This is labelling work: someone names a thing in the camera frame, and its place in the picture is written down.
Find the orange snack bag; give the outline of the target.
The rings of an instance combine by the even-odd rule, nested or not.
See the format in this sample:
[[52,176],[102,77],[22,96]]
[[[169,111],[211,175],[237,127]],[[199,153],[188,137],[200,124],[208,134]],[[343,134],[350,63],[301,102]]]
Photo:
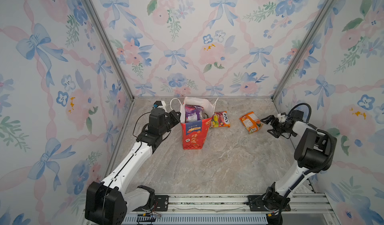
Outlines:
[[253,111],[242,116],[240,118],[240,121],[245,126],[249,134],[257,132],[263,127],[263,124],[261,123],[260,119],[256,116]]

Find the purple Fox's candy bag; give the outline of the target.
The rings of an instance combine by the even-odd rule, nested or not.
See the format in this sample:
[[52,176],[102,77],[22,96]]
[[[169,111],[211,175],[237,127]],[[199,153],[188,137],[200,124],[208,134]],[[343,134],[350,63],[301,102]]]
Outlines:
[[204,120],[206,115],[204,108],[198,105],[185,105],[185,123]]

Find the red pink paper bag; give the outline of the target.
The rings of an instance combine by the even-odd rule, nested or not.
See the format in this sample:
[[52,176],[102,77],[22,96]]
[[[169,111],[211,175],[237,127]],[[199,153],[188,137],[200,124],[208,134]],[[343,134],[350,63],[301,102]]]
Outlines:
[[[180,104],[180,123],[182,126],[182,143],[184,150],[200,150],[203,148],[204,143],[207,138],[208,131],[211,126],[211,119],[215,113],[216,103],[219,98],[215,100],[214,103],[211,103],[207,99],[198,98],[198,97],[184,97],[184,101],[181,102],[178,98],[173,98],[170,101],[170,108],[172,108],[173,100],[177,100]],[[186,105],[197,105],[201,106],[204,109],[205,114],[208,115],[207,119],[203,119],[196,122],[186,122]]]

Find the pink yellow Fox's candy bag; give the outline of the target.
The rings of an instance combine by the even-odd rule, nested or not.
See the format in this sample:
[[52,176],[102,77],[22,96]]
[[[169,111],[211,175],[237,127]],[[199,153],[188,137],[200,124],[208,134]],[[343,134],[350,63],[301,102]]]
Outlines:
[[229,128],[231,126],[227,111],[215,112],[211,119],[211,128]]

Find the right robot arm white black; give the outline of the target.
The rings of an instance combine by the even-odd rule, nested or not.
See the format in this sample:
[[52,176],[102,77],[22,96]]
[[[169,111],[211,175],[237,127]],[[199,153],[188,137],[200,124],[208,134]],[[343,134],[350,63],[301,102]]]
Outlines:
[[275,138],[286,137],[296,142],[294,164],[279,181],[269,186],[266,192],[249,203],[267,211],[275,212],[284,209],[290,195],[306,179],[326,171],[331,167],[335,154],[337,139],[327,131],[310,124],[312,110],[308,115],[301,110],[291,109],[287,114],[281,113],[276,117],[270,115],[261,122],[272,126],[268,133]]

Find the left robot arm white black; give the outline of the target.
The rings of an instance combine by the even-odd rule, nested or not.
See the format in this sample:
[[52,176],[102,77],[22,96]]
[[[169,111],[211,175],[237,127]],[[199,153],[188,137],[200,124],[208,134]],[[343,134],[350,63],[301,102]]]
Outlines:
[[181,120],[181,113],[162,107],[154,107],[149,122],[136,137],[130,153],[101,182],[92,182],[86,194],[85,218],[98,225],[120,225],[127,213],[140,209],[152,212],[155,207],[155,191],[147,186],[126,190],[140,167],[165,140],[173,127]]

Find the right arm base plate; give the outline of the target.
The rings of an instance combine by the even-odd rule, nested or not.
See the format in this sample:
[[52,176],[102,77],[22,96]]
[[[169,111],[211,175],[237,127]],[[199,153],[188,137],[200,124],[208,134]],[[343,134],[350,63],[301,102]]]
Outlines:
[[291,201],[290,198],[286,198],[284,203],[283,202],[283,196],[280,195],[272,195],[271,197],[268,197],[267,195],[250,195],[247,196],[248,201],[246,202],[246,205],[250,207],[251,212],[275,212],[280,209],[281,206],[283,206],[283,211],[290,211],[290,205],[289,202]]

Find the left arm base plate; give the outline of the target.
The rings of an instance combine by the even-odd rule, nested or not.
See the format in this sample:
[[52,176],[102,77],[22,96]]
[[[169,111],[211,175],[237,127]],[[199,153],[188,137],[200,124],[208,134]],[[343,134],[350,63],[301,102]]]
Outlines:
[[167,212],[169,198],[168,195],[154,195],[145,206],[135,209],[134,212]]

